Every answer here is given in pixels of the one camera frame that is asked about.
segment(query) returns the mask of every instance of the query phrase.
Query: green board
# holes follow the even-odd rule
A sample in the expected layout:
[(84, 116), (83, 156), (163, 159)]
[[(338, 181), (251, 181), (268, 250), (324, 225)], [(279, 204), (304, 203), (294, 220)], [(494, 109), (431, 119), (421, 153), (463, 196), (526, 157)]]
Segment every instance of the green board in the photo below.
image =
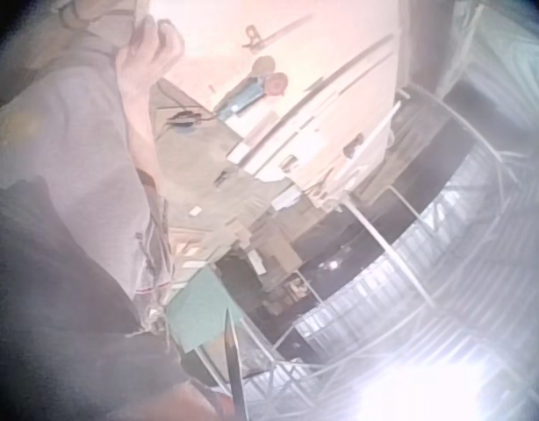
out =
[(210, 268), (203, 268), (168, 305), (170, 330), (188, 353), (223, 333), (226, 310), (235, 323), (242, 318), (241, 309), (218, 276)]

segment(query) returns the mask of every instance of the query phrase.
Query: green panel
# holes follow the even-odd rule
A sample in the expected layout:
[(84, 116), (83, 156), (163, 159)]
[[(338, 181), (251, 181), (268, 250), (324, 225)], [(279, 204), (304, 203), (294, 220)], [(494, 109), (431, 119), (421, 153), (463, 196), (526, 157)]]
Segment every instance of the green panel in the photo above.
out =
[(170, 330), (188, 353), (223, 333), (227, 309), (234, 322), (242, 318), (219, 278), (210, 268), (203, 268), (168, 305)]

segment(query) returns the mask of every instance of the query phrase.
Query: bright light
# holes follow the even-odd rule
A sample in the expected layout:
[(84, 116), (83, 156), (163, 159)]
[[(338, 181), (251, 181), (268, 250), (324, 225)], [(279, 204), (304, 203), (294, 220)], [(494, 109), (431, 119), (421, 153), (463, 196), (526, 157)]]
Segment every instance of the bright light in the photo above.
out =
[(478, 421), (479, 367), (401, 367), (363, 395), (361, 420)]

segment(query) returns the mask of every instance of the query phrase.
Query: finger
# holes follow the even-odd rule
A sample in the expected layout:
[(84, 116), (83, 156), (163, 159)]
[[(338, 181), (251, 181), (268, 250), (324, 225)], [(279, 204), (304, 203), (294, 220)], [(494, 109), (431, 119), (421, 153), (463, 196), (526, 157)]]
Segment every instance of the finger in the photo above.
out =
[(159, 46), (158, 28), (156, 27), (155, 19), (147, 15), (143, 19), (143, 40), (139, 47), (139, 55), (153, 57)]
[(173, 65), (177, 59), (182, 57), (185, 50), (182, 35), (167, 20), (159, 23), (158, 32), (161, 39), (161, 45), (157, 54), (159, 64)]

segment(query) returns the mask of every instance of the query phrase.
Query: dark fabric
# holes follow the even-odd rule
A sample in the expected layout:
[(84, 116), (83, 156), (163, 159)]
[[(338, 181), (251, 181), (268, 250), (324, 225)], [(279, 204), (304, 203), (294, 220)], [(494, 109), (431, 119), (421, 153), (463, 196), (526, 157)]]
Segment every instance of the dark fabric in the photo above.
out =
[(187, 376), (61, 223), (41, 179), (0, 189), (0, 402), (12, 419), (91, 420)]

